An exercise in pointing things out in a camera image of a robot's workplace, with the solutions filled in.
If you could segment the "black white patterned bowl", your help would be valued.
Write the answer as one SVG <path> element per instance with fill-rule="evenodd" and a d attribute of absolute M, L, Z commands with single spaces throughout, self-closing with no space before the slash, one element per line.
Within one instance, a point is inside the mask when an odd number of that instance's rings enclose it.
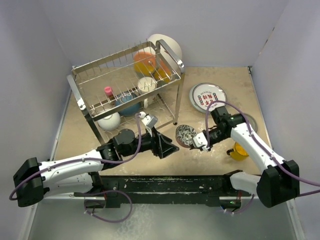
<path fill-rule="evenodd" d="M 183 148 L 191 148 L 197 131 L 190 125 L 181 124 L 175 130 L 175 139 Z"/>

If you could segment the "yellow translucent mug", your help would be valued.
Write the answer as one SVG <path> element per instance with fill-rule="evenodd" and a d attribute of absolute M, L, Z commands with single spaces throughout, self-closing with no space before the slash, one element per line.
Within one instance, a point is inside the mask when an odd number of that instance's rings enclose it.
<path fill-rule="evenodd" d="M 234 143 L 231 149 L 226 151 L 226 154 L 236 161 L 243 161 L 249 156 L 245 149 L 237 142 Z"/>

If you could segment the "white plate with red characters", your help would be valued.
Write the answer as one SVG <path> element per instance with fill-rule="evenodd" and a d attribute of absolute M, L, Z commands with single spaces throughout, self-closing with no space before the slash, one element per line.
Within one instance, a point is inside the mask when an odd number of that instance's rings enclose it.
<path fill-rule="evenodd" d="M 199 112 L 205 113 L 208 105 L 214 101 L 227 101 L 225 91 L 216 84 L 203 82 L 194 85 L 189 91 L 191 105 Z"/>

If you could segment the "plain white bowl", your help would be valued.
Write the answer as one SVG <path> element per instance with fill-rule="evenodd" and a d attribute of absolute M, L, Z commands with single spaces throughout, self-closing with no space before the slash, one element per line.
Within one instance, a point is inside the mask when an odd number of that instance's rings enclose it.
<path fill-rule="evenodd" d="M 115 112 L 97 121 L 98 126 L 105 131 L 115 130 L 120 125 L 120 123 L 121 117 L 118 112 Z"/>

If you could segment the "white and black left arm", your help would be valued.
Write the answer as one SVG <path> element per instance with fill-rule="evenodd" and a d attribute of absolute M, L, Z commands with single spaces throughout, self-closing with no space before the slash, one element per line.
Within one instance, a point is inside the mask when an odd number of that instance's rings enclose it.
<path fill-rule="evenodd" d="M 34 205 L 53 194 L 53 186 L 59 181 L 114 168 L 125 163 L 123 157 L 131 161 L 145 151 L 164 159 L 179 151 L 179 147 L 155 128 L 144 134 L 126 128 L 83 155 L 56 161 L 39 162 L 35 157 L 25 160 L 13 175 L 14 190 L 9 199 L 17 201 L 19 207 Z"/>

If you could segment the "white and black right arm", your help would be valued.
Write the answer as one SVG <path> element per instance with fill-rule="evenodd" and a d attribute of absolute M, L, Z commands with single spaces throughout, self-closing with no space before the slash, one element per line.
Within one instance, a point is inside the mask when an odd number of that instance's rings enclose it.
<path fill-rule="evenodd" d="M 231 115 L 224 106 L 214 109 L 210 115 L 216 128 L 198 133 L 192 139 L 191 148 L 210 151 L 213 145 L 231 138 L 243 147 L 260 171 L 260 175 L 243 171 L 230 173 L 229 179 L 222 183 L 226 195 L 233 196 L 239 190 L 245 191 L 257 196 L 267 208 L 300 195 L 298 164 L 294 160 L 286 161 L 275 153 L 252 130 L 244 115 Z"/>

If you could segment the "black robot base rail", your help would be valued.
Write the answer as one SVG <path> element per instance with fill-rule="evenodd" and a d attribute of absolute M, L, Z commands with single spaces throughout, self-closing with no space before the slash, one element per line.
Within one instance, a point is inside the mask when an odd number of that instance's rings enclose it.
<path fill-rule="evenodd" d="M 232 187 L 229 175 L 103 175 L 92 174 L 92 188 L 84 197 L 89 209 L 119 208 L 122 204 L 205 205 L 238 209 L 250 194 Z"/>

